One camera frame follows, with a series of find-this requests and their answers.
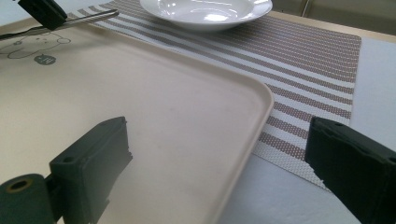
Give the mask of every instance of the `tray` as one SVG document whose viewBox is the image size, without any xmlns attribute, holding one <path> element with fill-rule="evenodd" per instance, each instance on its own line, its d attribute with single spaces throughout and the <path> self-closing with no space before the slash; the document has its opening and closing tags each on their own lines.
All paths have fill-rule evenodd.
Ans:
<svg viewBox="0 0 396 224">
<path fill-rule="evenodd" d="M 134 159 L 99 223 L 139 224 L 215 223 L 274 103 L 251 77 L 90 25 L 0 42 L 0 100 L 1 182 L 48 175 L 125 116 Z"/>
</svg>

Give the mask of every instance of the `white bowl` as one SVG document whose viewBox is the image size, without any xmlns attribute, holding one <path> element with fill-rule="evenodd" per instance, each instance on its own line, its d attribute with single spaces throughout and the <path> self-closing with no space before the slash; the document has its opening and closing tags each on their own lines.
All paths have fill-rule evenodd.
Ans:
<svg viewBox="0 0 396 224">
<path fill-rule="evenodd" d="M 272 9 L 271 0 L 140 0 L 150 14 L 194 31 L 218 31 L 253 21 Z"/>
</svg>

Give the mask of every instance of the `tray rim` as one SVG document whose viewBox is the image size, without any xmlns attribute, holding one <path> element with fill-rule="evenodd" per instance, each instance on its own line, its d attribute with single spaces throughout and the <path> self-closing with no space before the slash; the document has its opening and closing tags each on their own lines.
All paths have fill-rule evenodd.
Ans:
<svg viewBox="0 0 396 224">
<path fill-rule="evenodd" d="M 12 28 L 22 29 L 22 28 L 25 27 L 26 24 L 32 24 L 32 23 L 34 23 L 34 19 L 27 19 L 27 20 L 24 20 L 24 21 L 16 22 L 15 26 L 13 25 L 14 23 L 10 24 L 10 25 L 7 25 L 7 28 L 8 29 L 12 29 Z M 219 203 L 219 209 L 217 209 L 218 211 L 214 212 L 214 217 L 213 217 L 213 214 L 212 214 L 213 218 L 210 219 L 210 220 L 213 220 L 213 223 L 217 223 L 219 218 L 220 218 L 220 216 L 221 216 L 221 214 L 222 214 L 222 212 L 223 212 L 223 210 L 224 210 L 224 208 L 225 208 L 225 205 L 227 204 L 227 202 L 230 199 L 230 196 L 231 196 L 231 194 L 233 192 L 233 189 L 234 189 L 234 187 L 236 185 L 236 182 L 238 181 L 241 173 L 243 172 L 243 169 L 244 169 L 244 167 L 245 167 L 245 165 L 246 165 L 246 163 L 248 161 L 248 158 L 249 158 L 253 148 L 257 145 L 257 140 L 258 140 L 258 138 L 259 138 L 259 136 L 260 136 L 260 134 L 262 132 L 262 128 L 265 125 L 266 121 L 268 120 L 268 118 L 269 118 L 269 116 L 270 116 L 270 114 L 272 112 L 272 109 L 274 107 L 274 103 L 275 103 L 274 95 L 271 92 L 271 90 L 268 88 L 268 86 L 266 84 L 264 84 L 262 81 L 259 81 L 255 77 L 251 77 L 251 76 L 247 76 L 247 75 L 238 73 L 238 72 L 236 72 L 236 71 L 234 71 L 234 70 L 232 70 L 230 68 L 227 68 L 225 66 L 221 66 L 219 64 L 216 64 L 216 63 L 213 63 L 213 62 L 210 62 L 210 61 L 200 60 L 200 59 L 195 58 L 195 57 L 193 57 L 191 55 L 186 55 L 186 54 L 183 54 L 181 52 L 177 52 L 177 51 L 171 50 L 171 49 L 169 49 L 169 48 L 167 48 L 165 46 L 161 46 L 160 44 L 149 43 L 149 42 L 146 42 L 144 40 L 140 40 L 140 39 L 134 38 L 132 36 L 122 34 L 120 32 L 116 32 L 116 31 L 112 31 L 112 30 L 109 30 L 109 29 L 106 29 L 106 28 L 103 28 L 103 27 L 99 27 L 99 26 L 94 25 L 94 24 L 81 25 L 81 26 L 78 26 L 78 27 L 70 28 L 70 29 L 79 29 L 79 30 L 85 30 L 87 32 L 98 32 L 98 33 L 104 32 L 104 33 L 110 34 L 111 36 L 115 36 L 116 38 L 127 39 L 127 41 L 134 41 L 136 44 L 140 45 L 139 48 L 142 48 L 142 49 L 143 48 L 159 49 L 159 50 L 161 50 L 161 51 L 163 51 L 163 52 L 165 52 L 167 54 L 170 54 L 169 57 L 172 57 L 172 55 L 175 55 L 176 57 L 178 57 L 180 59 L 194 62 L 196 67 L 200 67 L 200 66 L 208 67 L 208 66 L 210 66 L 210 67 L 213 67 L 215 69 L 220 69 L 220 70 L 222 70 L 224 72 L 232 74 L 234 77 L 242 78 L 242 79 L 246 80 L 247 82 L 254 83 L 255 85 L 260 86 L 261 93 L 268 94 L 268 98 L 270 100 L 270 102 L 266 102 L 268 104 L 268 109 L 263 114 L 261 122 L 258 123 L 255 126 L 255 127 L 258 127 L 258 130 L 255 130 L 254 131 L 255 134 L 254 134 L 254 136 L 252 136 L 252 138 L 255 139 L 255 141 L 251 141 L 248 144 L 248 147 L 243 149 L 244 153 L 242 154 L 242 157 L 241 157 L 241 159 L 239 161 L 239 164 L 236 164 L 235 167 L 233 168 L 234 175 L 233 175 L 233 178 L 231 179 L 231 181 L 229 183 L 230 187 L 228 187 L 225 190 L 225 192 L 222 195 L 220 195 L 221 198 L 220 198 L 220 203 Z"/>
</svg>

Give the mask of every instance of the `placemat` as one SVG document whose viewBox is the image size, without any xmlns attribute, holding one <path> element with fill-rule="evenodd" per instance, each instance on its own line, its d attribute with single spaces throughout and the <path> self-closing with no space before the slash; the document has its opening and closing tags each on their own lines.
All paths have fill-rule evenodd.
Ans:
<svg viewBox="0 0 396 224">
<path fill-rule="evenodd" d="M 112 8 L 118 9 L 120 15 L 97 25 L 225 66 L 267 84 L 276 102 L 254 155 L 326 189 L 304 162 L 309 121 L 319 116 L 348 125 L 360 37 L 269 16 L 227 31 L 198 34 L 149 15 L 137 0 L 115 0 L 70 16 Z"/>
</svg>

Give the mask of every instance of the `table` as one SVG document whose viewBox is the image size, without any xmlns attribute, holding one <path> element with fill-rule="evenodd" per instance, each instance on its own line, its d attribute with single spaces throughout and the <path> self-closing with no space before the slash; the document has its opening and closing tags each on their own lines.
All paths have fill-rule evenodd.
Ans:
<svg viewBox="0 0 396 224">
<path fill-rule="evenodd" d="M 67 11 L 107 1 L 59 1 Z M 14 2 L 2 3 L 14 8 Z M 26 18 L 18 10 L 2 10 L 4 23 Z M 270 16 L 362 37 L 351 127 L 396 149 L 396 37 L 271 12 Z M 359 223 L 339 200 L 268 161 L 251 156 L 220 223 Z"/>
</svg>

